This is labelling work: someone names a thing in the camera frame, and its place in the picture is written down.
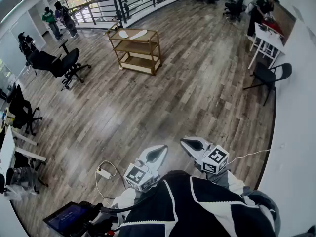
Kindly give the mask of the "brown table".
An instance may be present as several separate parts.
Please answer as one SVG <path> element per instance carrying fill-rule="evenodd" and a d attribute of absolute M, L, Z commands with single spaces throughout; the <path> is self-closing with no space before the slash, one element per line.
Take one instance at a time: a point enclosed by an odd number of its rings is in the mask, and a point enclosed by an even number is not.
<path fill-rule="evenodd" d="M 284 33 L 283 38 L 280 36 L 281 41 L 283 45 L 285 45 L 294 28 L 296 17 L 294 17 L 288 10 L 278 3 L 274 3 L 274 10 L 271 12 L 271 14 L 273 18 L 268 19 L 268 21 L 276 21 L 279 24 Z"/>

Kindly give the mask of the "wooden three-tier cart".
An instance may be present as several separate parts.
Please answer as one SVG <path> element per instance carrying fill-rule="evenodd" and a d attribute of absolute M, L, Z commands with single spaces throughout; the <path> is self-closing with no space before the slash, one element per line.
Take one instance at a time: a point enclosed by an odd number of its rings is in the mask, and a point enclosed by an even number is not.
<path fill-rule="evenodd" d="M 130 37 L 143 29 L 122 28 L 115 29 L 115 22 L 105 34 L 112 45 L 113 51 L 118 59 L 119 69 L 141 72 L 155 76 L 157 70 L 162 66 L 159 33 L 157 30 L 148 32 L 137 39 L 130 40 Z M 125 30 L 129 38 L 123 39 L 119 31 Z"/>

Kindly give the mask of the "person's right forearm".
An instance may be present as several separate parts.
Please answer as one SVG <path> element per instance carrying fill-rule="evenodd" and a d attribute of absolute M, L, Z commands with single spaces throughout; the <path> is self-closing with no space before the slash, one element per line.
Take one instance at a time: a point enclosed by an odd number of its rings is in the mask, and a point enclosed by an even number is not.
<path fill-rule="evenodd" d="M 223 170 L 217 175 L 207 173 L 206 178 L 207 180 L 220 185 L 238 195 L 242 195 L 249 189 L 249 187 L 246 186 L 242 180 L 234 176 L 226 167 L 224 167 Z"/>

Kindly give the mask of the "white desk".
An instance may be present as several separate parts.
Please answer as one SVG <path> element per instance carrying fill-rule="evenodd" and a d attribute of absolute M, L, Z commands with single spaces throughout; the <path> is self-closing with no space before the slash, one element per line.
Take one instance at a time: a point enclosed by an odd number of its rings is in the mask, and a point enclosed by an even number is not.
<path fill-rule="evenodd" d="M 11 126 L 8 126 L 7 132 L 4 137 L 4 141 L 2 144 L 2 148 L 0 150 L 0 174 L 2 174 L 4 177 L 6 177 L 7 170 L 14 165 L 13 163 L 13 157 L 15 152 L 19 152 L 23 154 L 26 157 L 37 159 L 41 162 L 46 162 L 46 158 L 37 154 L 34 154 L 32 152 L 29 152 L 27 150 L 24 150 L 18 146 L 15 145 L 14 137 L 17 137 L 18 139 L 21 139 L 29 144 L 32 144 L 34 146 L 37 146 L 37 142 L 21 135 L 20 133 L 12 130 Z"/>

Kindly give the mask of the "black office chair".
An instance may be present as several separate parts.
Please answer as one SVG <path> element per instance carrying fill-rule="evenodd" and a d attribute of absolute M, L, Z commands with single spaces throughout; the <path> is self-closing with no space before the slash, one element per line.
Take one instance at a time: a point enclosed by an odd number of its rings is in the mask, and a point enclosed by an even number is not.
<path fill-rule="evenodd" d="M 78 62 L 79 49 L 75 48 L 69 51 L 66 47 L 68 40 L 65 40 L 59 48 L 63 48 L 66 55 L 62 58 L 61 54 L 59 56 L 53 56 L 45 51 L 34 51 L 28 58 L 28 62 L 35 70 L 43 70 L 51 72 L 55 78 L 60 78 L 64 76 L 62 80 L 63 87 L 61 90 L 69 90 L 70 83 L 72 82 L 72 77 L 75 76 L 81 83 L 84 80 L 80 78 L 77 74 L 83 68 L 91 68 L 90 64 L 82 65 Z"/>
<path fill-rule="evenodd" d="M 40 110 L 39 107 L 33 109 L 31 103 L 24 98 L 20 85 L 15 83 L 6 100 L 9 104 L 9 112 L 14 115 L 13 128 L 22 129 L 26 126 L 25 133 L 36 136 L 32 124 L 43 119 L 43 117 L 34 117 L 36 111 Z"/>
<path fill-rule="evenodd" d="M 223 16 L 227 15 L 226 20 L 230 23 L 235 23 L 241 21 L 241 13 L 244 12 L 244 0 L 234 0 L 232 2 L 225 3 L 225 12 Z"/>

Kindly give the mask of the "black tablet screen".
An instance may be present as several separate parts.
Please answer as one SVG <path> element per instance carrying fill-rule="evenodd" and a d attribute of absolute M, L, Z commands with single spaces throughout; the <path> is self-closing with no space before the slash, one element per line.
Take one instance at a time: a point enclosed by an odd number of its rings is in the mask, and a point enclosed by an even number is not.
<path fill-rule="evenodd" d="M 88 202 L 69 202 L 43 221 L 60 237 L 82 237 L 98 214 L 98 207 Z"/>

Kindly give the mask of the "black metal railing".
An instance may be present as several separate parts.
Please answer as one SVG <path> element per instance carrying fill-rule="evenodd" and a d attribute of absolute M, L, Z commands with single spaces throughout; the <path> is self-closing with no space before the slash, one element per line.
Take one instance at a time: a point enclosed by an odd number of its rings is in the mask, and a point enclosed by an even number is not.
<path fill-rule="evenodd" d="M 131 26 L 145 16 L 178 0 L 92 0 L 70 8 L 81 29 L 108 29 L 119 22 Z"/>

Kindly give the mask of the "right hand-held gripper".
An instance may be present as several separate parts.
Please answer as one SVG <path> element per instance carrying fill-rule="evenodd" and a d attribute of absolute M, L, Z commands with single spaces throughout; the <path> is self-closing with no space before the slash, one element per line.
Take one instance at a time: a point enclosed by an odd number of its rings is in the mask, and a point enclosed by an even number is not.
<path fill-rule="evenodd" d="M 190 157 L 197 158 L 195 163 L 203 172 L 217 175 L 228 163 L 229 153 L 224 148 L 220 145 L 209 145 L 209 142 L 201 137 L 182 138 L 180 145 Z"/>

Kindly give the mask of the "clear plastic bag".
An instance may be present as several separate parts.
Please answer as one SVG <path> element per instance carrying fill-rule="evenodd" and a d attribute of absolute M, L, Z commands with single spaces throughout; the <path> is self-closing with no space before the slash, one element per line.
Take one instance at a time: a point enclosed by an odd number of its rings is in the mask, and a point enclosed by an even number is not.
<path fill-rule="evenodd" d="M 22 197 L 37 195 L 38 173 L 31 167 L 9 168 L 6 173 L 4 197 L 21 201 Z"/>

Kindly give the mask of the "white table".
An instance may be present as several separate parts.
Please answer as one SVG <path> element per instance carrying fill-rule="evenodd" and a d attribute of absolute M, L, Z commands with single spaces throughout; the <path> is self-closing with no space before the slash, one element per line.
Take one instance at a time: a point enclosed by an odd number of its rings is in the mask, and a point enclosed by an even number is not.
<path fill-rule="evenodd" d="M 247 68 L 248 70 L 252 67 L 259 53 L 263 54 L 263 58 L 268 57 L 271 59 L 269 68 L 273 66 L 281 53 L 285 54 L 285 48 L 280 36 L 277 33 L 270 32 L 269 29 L 262 31 L 258 23 L 255 23 L 255 37 L 250 47 L 250 52 L 253 48 L 256 48 L 256 51 Z"/>

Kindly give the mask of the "black folding chair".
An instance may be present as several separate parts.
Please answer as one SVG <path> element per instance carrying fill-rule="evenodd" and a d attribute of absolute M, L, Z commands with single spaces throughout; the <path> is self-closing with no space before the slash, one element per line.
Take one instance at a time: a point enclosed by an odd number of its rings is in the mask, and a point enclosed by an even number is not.
<path fill-rule="evenodd" d="M 281 76 L 277 79 L 276 70 L 278 68 L 281 68 Z M 258 62 L 253 73 L 250 75 L 251 77 L 253 77 L 252 85 L 243 88 L 243 90 L 266 86 L 268 93 L 263 104 L 264 106 L 267 103 L 270 93 L 276 90 L 275 83 L 289 78 L 291 74 L 292 65 L 290 63 L 283 63 L 281 65 L 268 68 L 263 63 Z"/>

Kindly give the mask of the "person's left forearm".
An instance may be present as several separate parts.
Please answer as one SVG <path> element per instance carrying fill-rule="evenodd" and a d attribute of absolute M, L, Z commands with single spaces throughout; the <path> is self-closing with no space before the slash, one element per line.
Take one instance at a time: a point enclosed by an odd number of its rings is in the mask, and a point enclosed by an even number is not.
<path fill-rule="evenodd" d="M 111 208 L 123 209 L 131 207 L 137 203 L 141 194 L 140 191 L 134 188 L 128 188 L 120 196 L 114 199 Z"/>

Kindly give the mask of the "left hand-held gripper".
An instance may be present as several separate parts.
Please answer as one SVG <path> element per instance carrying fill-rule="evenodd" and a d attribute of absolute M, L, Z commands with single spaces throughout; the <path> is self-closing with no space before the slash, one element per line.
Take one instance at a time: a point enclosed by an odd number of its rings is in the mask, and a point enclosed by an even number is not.
<path fill-rule="evenodd" d="M 163 164 L 167 153 L 167 145 L 146 148 L 135 163 L 129 165 L 123 176 L 124 180 L 129 186 L 140 192 L 149 189 L 160 178 L 158 169 Z"/>

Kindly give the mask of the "red cloth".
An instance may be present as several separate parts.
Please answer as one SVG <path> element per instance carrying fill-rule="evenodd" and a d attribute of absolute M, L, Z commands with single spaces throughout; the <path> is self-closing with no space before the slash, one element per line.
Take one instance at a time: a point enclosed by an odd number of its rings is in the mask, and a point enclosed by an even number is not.
<path fill-rule="evenodd" d="M 262 19 L 261 24 L 271 28 L 274 32 L 278 33 L 282 38 L 284 37 L 284 33 L 276 21 L 270 22 L 268 20 Z"/>

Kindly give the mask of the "person's black white jacket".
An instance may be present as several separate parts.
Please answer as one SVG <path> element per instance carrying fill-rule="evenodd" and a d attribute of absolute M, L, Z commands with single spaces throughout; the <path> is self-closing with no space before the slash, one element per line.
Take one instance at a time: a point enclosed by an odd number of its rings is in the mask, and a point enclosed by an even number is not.
<path fill-rule="evenodd" d="M 238 195 L 180 170 L 123 216 L 118 237 L 278 237 L 281 226 L 277 205 L 263 192 L 249 187 Z"/>

